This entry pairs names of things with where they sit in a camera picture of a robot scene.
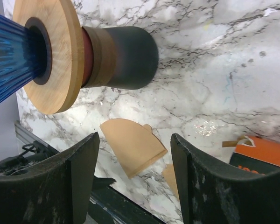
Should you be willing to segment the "blue ribbed dripper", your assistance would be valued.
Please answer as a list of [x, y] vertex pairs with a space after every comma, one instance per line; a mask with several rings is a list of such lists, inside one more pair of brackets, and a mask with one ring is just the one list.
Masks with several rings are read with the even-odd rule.
[[43, 23], [30, 18], [22, 26], [0, 15], [0, 103], [31, 81], [45, 84], [52, 50]]

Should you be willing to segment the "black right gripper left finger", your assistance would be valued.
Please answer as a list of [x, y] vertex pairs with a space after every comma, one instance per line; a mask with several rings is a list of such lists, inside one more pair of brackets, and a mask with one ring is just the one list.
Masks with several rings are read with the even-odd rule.
[[15, 175], [0, 176], [0, 224], [83, 224], [99, 150], [92, 133]]

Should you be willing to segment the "brown paper coffee filter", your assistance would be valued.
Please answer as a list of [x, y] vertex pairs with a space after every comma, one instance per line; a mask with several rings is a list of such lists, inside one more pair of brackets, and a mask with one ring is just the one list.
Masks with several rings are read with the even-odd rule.
[[117, 118], [104, 122], [100, 129], [129, 179], [168, 152], [150, 125]]

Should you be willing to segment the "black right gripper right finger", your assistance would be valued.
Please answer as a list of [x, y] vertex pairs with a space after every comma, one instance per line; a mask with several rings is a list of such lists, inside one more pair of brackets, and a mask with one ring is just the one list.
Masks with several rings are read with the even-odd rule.
[[176, 133], [171, 154], [184, 223], [280, 224], [280, 169], [244, 171]]

